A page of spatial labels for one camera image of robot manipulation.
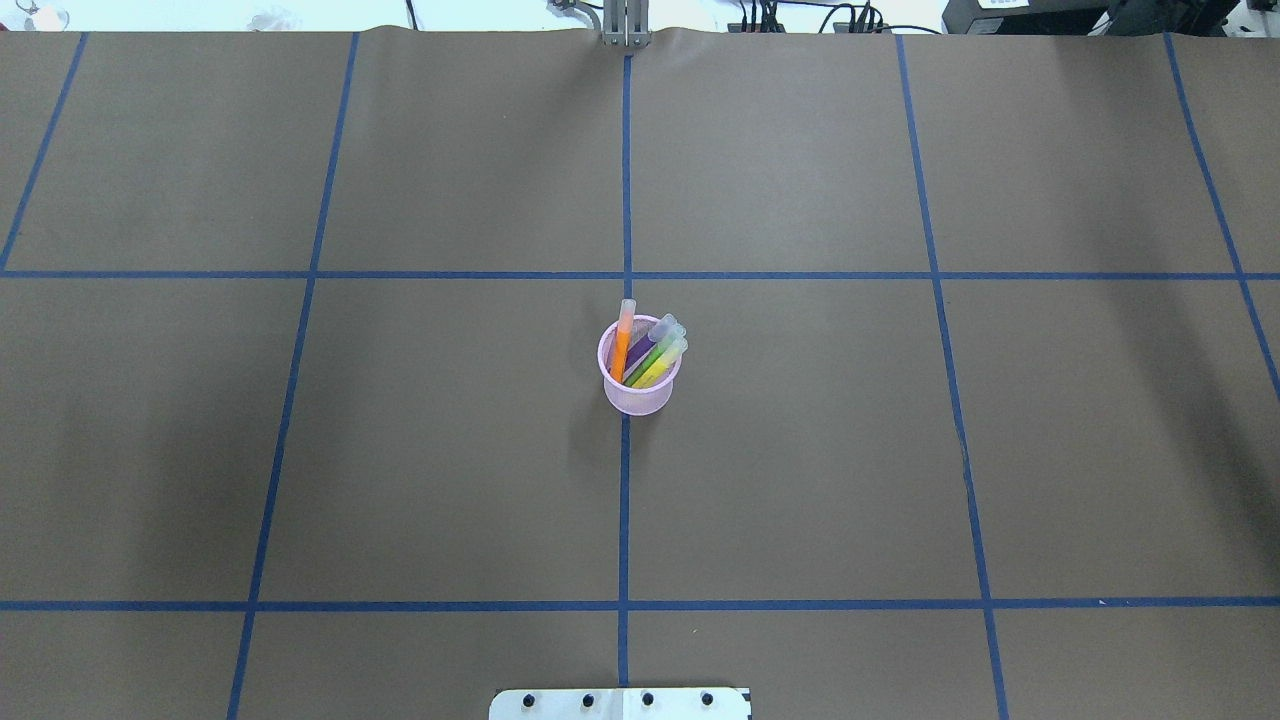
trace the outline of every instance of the white metal plate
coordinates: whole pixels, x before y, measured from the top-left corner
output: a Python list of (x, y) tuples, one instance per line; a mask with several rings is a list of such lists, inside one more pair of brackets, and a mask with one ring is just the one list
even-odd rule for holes
[(750, 698), (744, 688), (503, 691), (489, 720), (750, 720)]

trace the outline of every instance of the purple plastic cup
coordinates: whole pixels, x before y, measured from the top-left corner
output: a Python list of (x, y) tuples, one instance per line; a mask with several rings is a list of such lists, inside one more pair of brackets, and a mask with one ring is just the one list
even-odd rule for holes
[[(631, 337), (640, 337), (657, 324), (658, 318), (653, 315), (636, 315), (635, 324), (631, 327)], [(676, 374), (680, 373), (680, 363), (685, 357), (684, 355), (677, 357), (671, 369), (652, 386), (646, 388), (626, 387), (609, 375), (609, 363), (613, 360), (613, 333), (617, 329), (617, 323), (609, 325), (600, 336), (600, 346), (595, 351), (595, 363), (600, 368), (600, 377), (604, 378), (604, 397), (608, 397), (611, 405), (627, 415), (652, 415), (662, 410), (662, 406), (671, 400), (672, 383)]]

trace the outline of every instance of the horizontal blue line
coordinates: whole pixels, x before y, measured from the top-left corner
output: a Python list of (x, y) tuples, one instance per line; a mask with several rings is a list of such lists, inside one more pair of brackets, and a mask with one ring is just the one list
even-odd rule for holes
[[(6, 600), (0, 612), (616, 612), (613, 600), (531, 601), (133, 601)], [(755, 612), (841, 610), (983, 610), (980, 598), (904, 600), (632, 600), (631, 612)], [(993, 610), (1124, 607), (1280, 607), (1280, 596), (1134, 596), (992, 598)]]
[[(306, 279), (308, 270), (0, 270), (14, 279)], [(320, 279), (493, 279), (493, 281), (617, 281), (621, 272), (521, 272), (521, 270), (317, 270)], [(637, 281), (929, 281), (928, 272), (736, 272), (678, 270), (632, 273)], [(948, 270), (943, 281), (1239, 281), (1235, 273), (1051, 273)], [(1280, 281), (1280, 273), (1245, 273), (1249, 281)]]
[(260, 601), (259, 612), (613, 612), (613, 600), (530, 601)]

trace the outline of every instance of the gray table surface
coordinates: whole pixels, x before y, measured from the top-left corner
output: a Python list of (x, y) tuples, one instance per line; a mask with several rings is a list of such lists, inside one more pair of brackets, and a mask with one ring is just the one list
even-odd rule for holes
[(0, 716), (1276, 717), (1277, 60), (0, 36)]

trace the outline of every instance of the metal clamp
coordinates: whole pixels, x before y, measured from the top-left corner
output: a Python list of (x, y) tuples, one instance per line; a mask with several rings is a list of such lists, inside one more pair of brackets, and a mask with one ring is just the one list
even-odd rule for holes
[(649, 45), (649, 0), (604, 0), (605, 45), (644, 47)]

